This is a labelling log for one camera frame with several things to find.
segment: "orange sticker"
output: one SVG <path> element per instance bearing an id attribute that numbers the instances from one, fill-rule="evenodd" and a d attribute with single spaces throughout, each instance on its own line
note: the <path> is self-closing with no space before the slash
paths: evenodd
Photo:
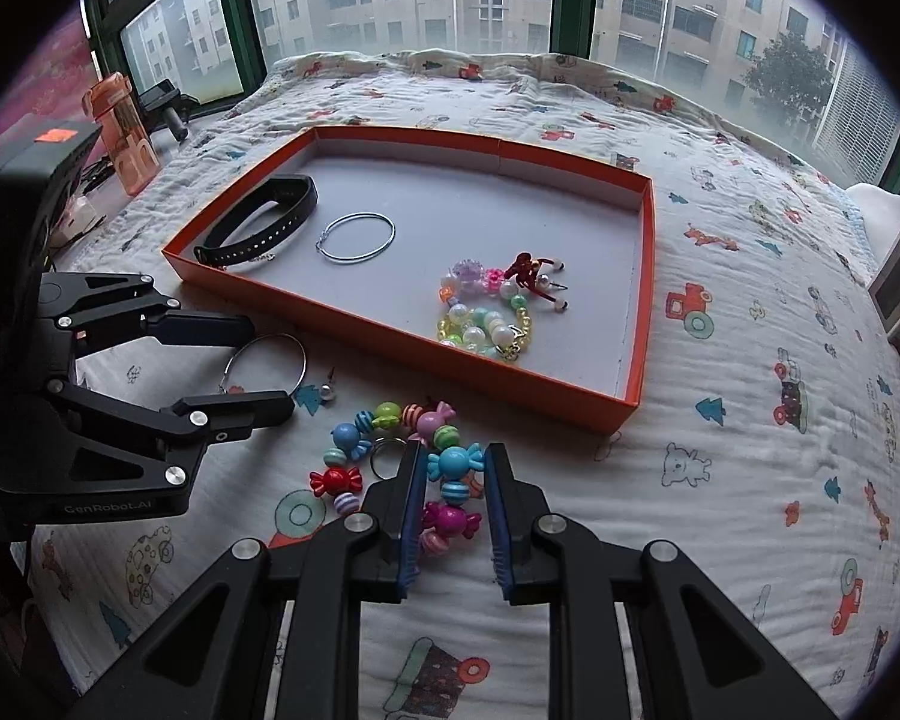
<path id="1" fill-rule="evenodd" d="M 54 127 L 53 129 L 48 129 L 43 135 L 37 135 L 34 141 L 37 143 L 63 143 L 64 141 L 69 141 L 76 134 L 76 129 L 58 129 Z"/>

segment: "silver ring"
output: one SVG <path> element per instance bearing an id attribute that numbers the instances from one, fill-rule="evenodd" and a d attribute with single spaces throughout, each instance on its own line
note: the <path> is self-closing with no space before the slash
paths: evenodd
<path id="1" fill-rule="evenodd" d="M 330 232 L 334 227 L 339 227 L 341 224 L 345 224 L 348 221 L 353 221 L 356 218 L 379 218 L 381 221 L 385 221 L 389 224 L 389 228 L 391 228 L 391 235 L 386 239 L 386 242 L 379 247 L 376 247 L 373 251 L 368 251 L 366 254 L 358 254 L 356 257 L 338 257 L 336 254 L 331 254 L 323 245 L 326 243 L 328 237 L 330 237 Z M 370 211 L 365 211 L 358 214 L 347 214 L 345 217 L 335 218 L 331 223 L 327 224 L 327 227 L 323 228 L 323 232 L 320 233 L 319 239 L 317 239 L 317 251 L 326 257 L 328 260 L 338 263 L 340 265 L 355 265 L 357 263 L 366 262 L 367 260 L 372 260 L 382 251 L 384 251 L 390 244 L 394 242 L 394 238 L 396 238 L 396 225 L 391 221 L 389 217 L 385 217 L 383 214 L 375 214 Z"/>
<path id="2" fill-rule="evenodd" d="M 375 442 L 373 442 L 373 445 L 370 447 L 370 452 L 367 453 L 368 455 L 370 455 L 370 470 L 373 471 L 373 475 L 377 477 L 377 479 L 379 479 L 381 482 L 386 482 L 386 480 L 388 479 L 396 478 L 396 474 L 394 474 L 393 476 L 381 476 L 379 473 L 377 473 L 376 466 L 374 466 L 373 464 L 373 461 L 376 460 L 377 452 L 379 452 L 383 447 L 387 445 L 406 447 L 407 442 L 405 442 L 405 440 L 403 439 L 399 439 L 396 436 L 384 436 L 381 437 L 381 439 L 377 439 L 375 440 Z"/>
<path id="3" fill-rule="evenodd" d="M 290 394 L 293 394 L 295 391 L 300 389 L 300 385 L 303 384 L 303 379 L 307 375 L 307 350 L 303 348 L 303 344 L 300 343 L 300 339 L 296 336 L 290 335 L 290 333 L 269 333 L 266 336 L 257 336 L 252 341 L 248 341 L 243 346 L 241 346 L 237 351 L 233 353 L 233 356 L 226 362 L 226 368 L 223 369 L 223 378 L 220 380 L 220 384 L 218 384 L 218 388 L 221 391 L 221 394 L 226 395 L 226 377 L 230 375 L 230 369 L 233 367 L 234 362 L 237 361 L 237 357 L 240 357 L 242 353 L 247 351 L 250 346 L 253 346 L 257 341 L 264 341 L 265 338 L 289 338 L 293 341 L 297 346 L 300 347 L 300 354 L 303 356 L 303 368 L 300 370 L 300 378 L 296 380 L 296 384 L 293 385 L 293 389 L 290 390 Z"/>

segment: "tractor print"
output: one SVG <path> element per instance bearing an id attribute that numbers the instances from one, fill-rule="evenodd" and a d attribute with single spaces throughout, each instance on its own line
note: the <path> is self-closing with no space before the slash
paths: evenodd
<path id="1" fill-rule="evenodd" d="M 799 432 L 807 432 L 807 393 L 800 378 L 800 366 L 790 359 L 784 348 L 776 351 L 778 362 L 773 372 L 780 380 L 780 405 L 773 409 L 773 421 L 778 425 L 790 423 Z"/>
<path id="2" fill-rule="evenodd" d="M 685 293 L 667 293 L 667 319 L 680 319 L 683 328 L 698 341 L 713 335 L 713 319 L 706 312 L 706 304 L 713 300 L 700 284 L 687 282 Z"/>

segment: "orange water bottle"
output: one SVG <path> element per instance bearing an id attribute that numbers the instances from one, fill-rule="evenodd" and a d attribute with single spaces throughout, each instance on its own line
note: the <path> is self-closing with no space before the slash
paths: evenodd
<path id="1" fill-rule="evenodd" d="M 160 172 L 160 160 L 140 122 L 132 91 L 130 79 L 122 73 L 106 76 L 83 96 L 83 111 L 103 127 L 103 146 L 117 177 L 135 197 Z"/>

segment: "red wheel print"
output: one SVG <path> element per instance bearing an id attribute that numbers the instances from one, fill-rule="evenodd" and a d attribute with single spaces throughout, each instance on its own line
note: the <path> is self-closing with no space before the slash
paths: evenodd
<path id="1" fill-rule="evenodd" d="M 467 658 L 457 666 L 457 676 L 464 685 L 482 683 L 490 674 L 490 664 L 483 658 Z"/>

